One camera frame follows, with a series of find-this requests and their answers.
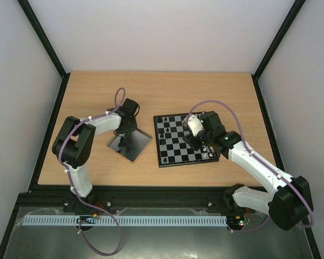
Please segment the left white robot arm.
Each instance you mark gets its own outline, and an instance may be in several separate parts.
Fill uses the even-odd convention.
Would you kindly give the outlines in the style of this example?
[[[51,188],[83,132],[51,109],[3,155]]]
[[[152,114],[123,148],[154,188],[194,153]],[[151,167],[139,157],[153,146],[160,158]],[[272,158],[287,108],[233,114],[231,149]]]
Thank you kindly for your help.
[[[92,191],[86,163],[94,138],[110,131],[115,136],[124,138],[137,130],[136,116],[139,110],[139,104],[127,98],[121,105],[104,114],[85,119],[68,116],[65,119],[52,145],[52,152],[65,167],[65,172],[70,177],[70,189],[75,195],[85,198]]]

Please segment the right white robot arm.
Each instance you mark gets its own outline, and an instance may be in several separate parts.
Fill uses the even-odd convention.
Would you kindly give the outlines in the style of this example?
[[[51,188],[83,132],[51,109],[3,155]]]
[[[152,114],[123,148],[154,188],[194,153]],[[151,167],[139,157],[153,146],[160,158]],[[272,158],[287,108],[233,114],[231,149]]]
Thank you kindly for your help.
[[[241,207],[266,214],[282,230],[288,231],[313,212],[308,181],[278,169],[257,153],[236,131],[226,131],[214,111],[189,114],[182,121],[190,133],[183,137],[195,151],[204,146],[236,163],[254,177],[265,191],[253,190],[243,184],[225,191],[225,206],[230,211]]]

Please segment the black and silver chessboard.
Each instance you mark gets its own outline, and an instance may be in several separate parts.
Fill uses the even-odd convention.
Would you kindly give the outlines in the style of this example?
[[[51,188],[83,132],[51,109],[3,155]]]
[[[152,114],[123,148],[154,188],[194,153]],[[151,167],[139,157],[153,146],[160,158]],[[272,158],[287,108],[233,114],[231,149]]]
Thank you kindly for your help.
[[[194,151],[183,139],[190,134],[183,126],[186,113],[153,117],[156,135],[157,158],[160,168],[218,162],[219,155],[207,146]]]

